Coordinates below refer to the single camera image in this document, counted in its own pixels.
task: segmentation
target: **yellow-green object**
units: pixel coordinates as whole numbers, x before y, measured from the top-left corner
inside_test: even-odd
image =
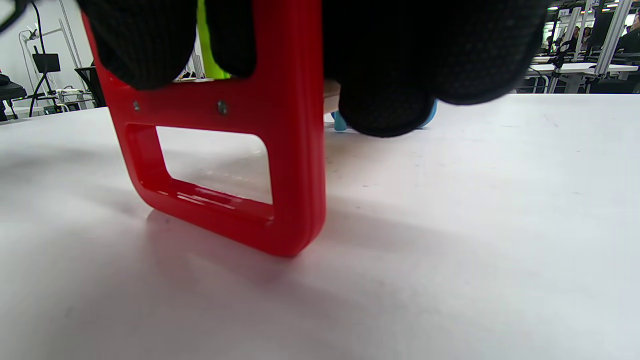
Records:
[[[204,75],[209,79],[229,79],[231,75],[218,66],[211,52],[211,37],[207,26],[207,12],[204,0],[198,0],[198,35],[204,63]]]

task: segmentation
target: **rectangular opening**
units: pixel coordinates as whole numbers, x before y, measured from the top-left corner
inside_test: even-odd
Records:
[[[273,204],[269,157],[258,136],[175,127],[157,133],[172,178]]]

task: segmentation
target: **black bag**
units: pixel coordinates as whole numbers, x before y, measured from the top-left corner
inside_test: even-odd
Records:
[[[9,79],[9,77],[8,77],[7,75],[0,74],[0,86],[5,86],[5,85],[7,85],[10,81],[11,81],[11,79]]]

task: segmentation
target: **blue object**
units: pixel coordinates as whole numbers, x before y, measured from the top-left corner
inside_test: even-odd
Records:
[[[333,129],[336,131],[345,131],[347,129],[347,122],[344,121],[339,111],[331,113],[331,117],[334,119]]]
[[[427,119],[418,127],[418,129],[422,129],[425,126],[427,126],[427,124],[429,124],[433,120],[433,117],[436,116],[437,110],[438,110],[438,99],[436,99],[436,101],[433,102],[433,108],[431,109],[431,113],[429,114],[429,116],[427,116]],[[331,117],[335,121],[333,123],[334,130],[345,131],[347,129],[347,122],[344,121],[344,118],[342,118],[342,115],[340,115],[339,111],[331,113]]]
[[[425,126],[427,126],[427,124],[429,124],[433,120],[433,117],[436,116],[436,110],[438,110],[438,99],[436,99],[436,101],[433,102],[433,108],[431,109],[431,113],[427,117],[427,120],[425,120],[422,123],[422,125],[418,127],[418,129],[423,129]]]

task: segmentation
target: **white table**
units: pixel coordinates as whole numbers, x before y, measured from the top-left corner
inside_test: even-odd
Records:
[[[565,93],[577,93],[578,88],[584,83],[584,79],[588,76],[592,76],[595,73],[596,63],[566,63],[563,64],[560,69],[560,73],[563,75],[563,81],[567,83]],[[555,65],[553,64],[534,64],[529,67],[527,71],[527,77],[543,77],[548,86],[548,75],[553,72]],[[620,74],[620,79],[626,79],[629,72],[637,71],[638,66],[635,65],[617,65],[610,64],[607,68],[608,73]]]
[[[293,260],[152,211],[104,109],[0,125],[3,359],[638,359],[637,99],[327,132],[327,222]],[[161,134],[176,177],[266,188],[259,143]]]
[[[551,60],[551,56],[534,56],[533,59],[531,59],[531,63],[547,63],[549,60]]]
[[[596,63],[566,63],[563,64],[562,69],[560,69],[560,73],[562,74],[593,74],[595,69],[592,69],[592,66],[595,66]],[[531,69],[537,70],[541,73],[551,73],[555,65],[553,64],[537,64],[531,65]],[[638,69],[635,65],[617,65],[611,64],[609,65],[609,72],[632,72]]]

